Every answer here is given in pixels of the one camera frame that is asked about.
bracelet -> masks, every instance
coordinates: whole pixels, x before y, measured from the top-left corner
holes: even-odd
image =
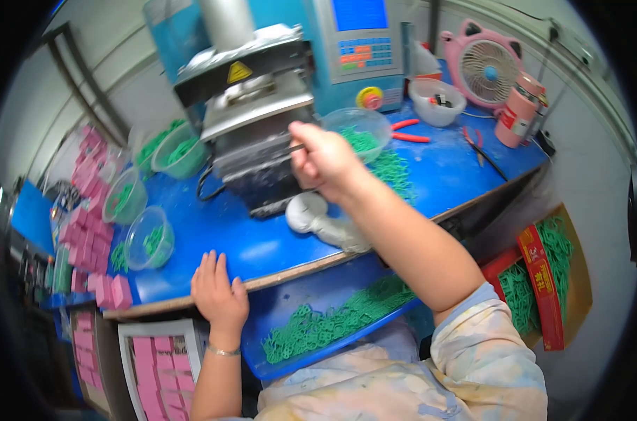
[[[214,346],[211,345],[210,342],[206,345],[206,349],[208,349],[209,351],[217,355],[223,355],[226,357],[234,357],[241,354],[241,348],[237,348],[233,350],[232,352],[228,352],[228,351],[223,351],[222,349],[215,348]]]

blue box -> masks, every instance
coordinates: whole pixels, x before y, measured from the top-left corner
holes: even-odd
[[[242,332],[241,352],[255,377],[261,380],[277,379],[311,365],[421,304],[419,299],[411,300],[382,319],[324,348],[306,351],[277,364],[267,362],[262,346],[263,339],[273,328],[286,324],[298,306],[309,304],[316,311],[325,311],[329,307],[338,308],[354,292],[390,274],[390,270],[381,266],[376,254],[369,253],[348,264],[329,267],[315,274],[250,292],[250,315]]]

sleeve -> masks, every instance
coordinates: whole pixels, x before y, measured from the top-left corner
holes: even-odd
[[[529,419],[547,412],[545,382],[536,356],[513,326],[507,304],[489,283],[482,284],[438,326],[431,359],[443,385],[478,412],[494,402],[499,402],[498,410],[526,413]]]

wall socket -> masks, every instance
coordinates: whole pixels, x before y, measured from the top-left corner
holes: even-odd
[[[554,26],[559,33],[557,42],[565,46],[566,49],[576,56],[578,60],[582,61],[589,70],[596,70],[598,63],[595,63],[597,60],[594,49],[572,29],[569,29],[554,19],[550,19],[550,21],[552,22],[552,26]]]

metal cylinder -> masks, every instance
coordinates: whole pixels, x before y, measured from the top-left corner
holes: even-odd
[[[206,31],[216,51],[236,50],[255,39],[248,0],[200,0],[200,3]]]

